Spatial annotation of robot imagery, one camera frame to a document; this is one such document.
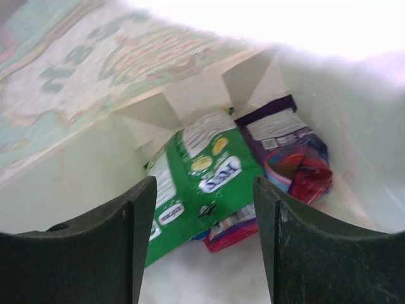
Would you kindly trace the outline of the green patterned paper bag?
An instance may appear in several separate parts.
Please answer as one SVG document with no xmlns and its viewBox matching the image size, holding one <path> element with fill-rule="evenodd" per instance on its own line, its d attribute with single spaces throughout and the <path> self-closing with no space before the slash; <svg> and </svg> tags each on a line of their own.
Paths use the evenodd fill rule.
<svg viewBox="0 0 405 304">
<path fill-rule="evenodd" d="M 209 112 L 288 95 L 333 172 L 308 206 L 404 233 L 403 1 L 2 1 L 1 234 L 120 196 Z M 272 303 L 259 228 L 215 253 L 209 230 L 145 266 L 137 303 Z"/>
</svg>

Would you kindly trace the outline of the purple jelly snack packet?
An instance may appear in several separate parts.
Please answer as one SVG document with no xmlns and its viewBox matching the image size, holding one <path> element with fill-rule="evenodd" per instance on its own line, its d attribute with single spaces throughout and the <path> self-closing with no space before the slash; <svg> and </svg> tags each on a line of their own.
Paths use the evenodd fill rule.
<svg viewBox="0 0 405 304">
<path fill-rule="evenodd" d="M 236 120 L 266 178 L 311 205 L 332 188 L 327 145 L 297 115 L 291 95 Z"/>
</svg>

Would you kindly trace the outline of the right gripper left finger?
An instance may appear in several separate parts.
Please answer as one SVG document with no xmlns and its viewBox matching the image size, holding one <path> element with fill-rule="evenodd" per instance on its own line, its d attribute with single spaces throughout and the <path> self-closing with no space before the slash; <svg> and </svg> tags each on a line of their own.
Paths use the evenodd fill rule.
<svg viewBox="0 0 405 304">
<path fill-rule="evenodd" d="M 1 234 L 1 302 L 137 303 L 156 197 L 148 176 L 46 231 Z"/>
</svg>

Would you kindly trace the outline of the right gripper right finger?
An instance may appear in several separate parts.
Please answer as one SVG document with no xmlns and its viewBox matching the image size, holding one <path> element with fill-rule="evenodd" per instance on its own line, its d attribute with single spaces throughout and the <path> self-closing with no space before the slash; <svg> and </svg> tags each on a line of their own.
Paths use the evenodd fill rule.
<svg viewBox="0 0 405 304">
<path fill-rule="evenodd" d="M 372 231 L 333 218 L 253 182 L 272 303 L 403 303 L 404 233 Z"/>
</svg>

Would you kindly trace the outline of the red snack packet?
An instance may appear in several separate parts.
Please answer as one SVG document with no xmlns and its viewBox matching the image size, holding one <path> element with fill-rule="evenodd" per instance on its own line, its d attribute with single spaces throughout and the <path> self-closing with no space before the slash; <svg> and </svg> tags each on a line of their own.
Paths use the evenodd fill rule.
<svg viewBox="0 0 405 304">
<path fill-rule="evenodd" d="M 203 243 L 209 252 L 215 253 L 257 232 L 258 225 L 256 218 L 243 220 L 233 225 L 229 225 L 228 221 L 224 220 L 209 230 L 208 235 L 203 239 Z"/>
</svg>

